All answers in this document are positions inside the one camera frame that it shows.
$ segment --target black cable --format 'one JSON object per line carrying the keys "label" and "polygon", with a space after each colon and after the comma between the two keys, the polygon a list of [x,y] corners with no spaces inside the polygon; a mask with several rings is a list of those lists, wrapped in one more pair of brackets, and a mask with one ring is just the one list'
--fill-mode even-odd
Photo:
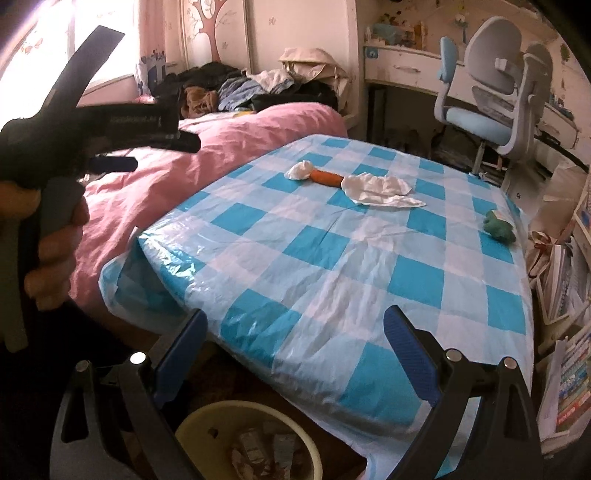
{"label": "black cable", "polygon": [[585,165],[578,157],[575,157],[571,152],[561,147],[560,142],[552,135],[550,135],[548,132],[542,132],[539,135],[536,135],[535,138],[540,140],[542,143],[548,145],[549,147],[555,149],[558,153],[564,155],[571,162],[573,162],[575,165],[581,168],[585,173],[589,173],[589,166]]}

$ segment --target green toy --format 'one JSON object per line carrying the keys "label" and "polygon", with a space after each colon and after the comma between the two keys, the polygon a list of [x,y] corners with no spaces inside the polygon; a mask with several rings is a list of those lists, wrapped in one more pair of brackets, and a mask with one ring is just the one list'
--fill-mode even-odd
{"label": "green toy", "polygon": [[517,238],[513,233],[513,225],[507,222],[496,210],[490,210],[484,220],[484,231],[498,242],[511,245]]}

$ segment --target crumpled paper towel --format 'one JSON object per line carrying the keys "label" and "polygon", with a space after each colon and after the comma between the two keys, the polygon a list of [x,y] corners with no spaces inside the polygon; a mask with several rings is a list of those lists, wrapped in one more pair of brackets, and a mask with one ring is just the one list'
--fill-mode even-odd
{"label": "crumpled paper towel", "polygon": [[293,167],[285,172],[285,178],[288,180],[308,180],[310,173],[316,167],[310,160],[303,160],[296,163]]}
{"label": "crumpled paper towel", "polygon": [[[314,168],[311,161],[301,161],[285,173],[285,178],[307,180]],[[411,187],[404,180],[392,176],[377,177],[371,173],[349,175],[343,179],[340,186],[345,195],[358,205],[397,208],[415,208],[426,205],[425,202],[407,197]]]}

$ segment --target pile of clothes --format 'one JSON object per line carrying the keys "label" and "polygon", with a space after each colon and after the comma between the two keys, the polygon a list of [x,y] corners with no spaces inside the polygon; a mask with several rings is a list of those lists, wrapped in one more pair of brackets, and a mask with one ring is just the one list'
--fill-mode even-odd
{"label": "pile of clothes", "polygon": [[250,74],[213,61],[167,75],[152,94],[158,101],[177,102],[181,118],[212,112],[260,112],[291,102],[319,102],[338,112],[344,110],[349,79],[324,50],[288,48],[280,62],[283,68]]}

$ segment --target pink bedsheet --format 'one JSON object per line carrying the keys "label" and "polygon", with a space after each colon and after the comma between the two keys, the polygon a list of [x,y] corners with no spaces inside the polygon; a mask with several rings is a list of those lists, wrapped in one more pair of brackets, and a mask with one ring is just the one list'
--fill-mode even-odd
{"label": "pink bedsheet", "polygon": [[123,253],[134,227],[145,229],[179,203],[232,170],[311,134],[346,137],[342,117],[318,103],[292,103],[256,115],[181,127],[199,134],[198,154],[137,148],[133,173],[108,174],[86,188],[90,223],[85,227],[72,276],[71,297],[113,329],[98,278],[106,262]]}

